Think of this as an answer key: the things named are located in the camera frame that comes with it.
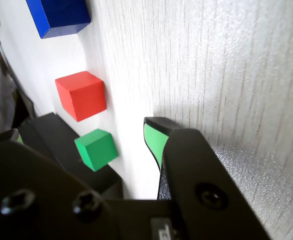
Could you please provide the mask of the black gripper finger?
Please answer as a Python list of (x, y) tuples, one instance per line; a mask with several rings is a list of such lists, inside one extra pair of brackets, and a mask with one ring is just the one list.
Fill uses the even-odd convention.
[(198, 129), (165, 117), (145, 117), (143, 136), (160, 170), (158, 198), (170, 198), (176, 206), (181, 239), (269, 239)]
[(0, 134), (0, 240), (114, 240), (101, 195), (51, 160)]

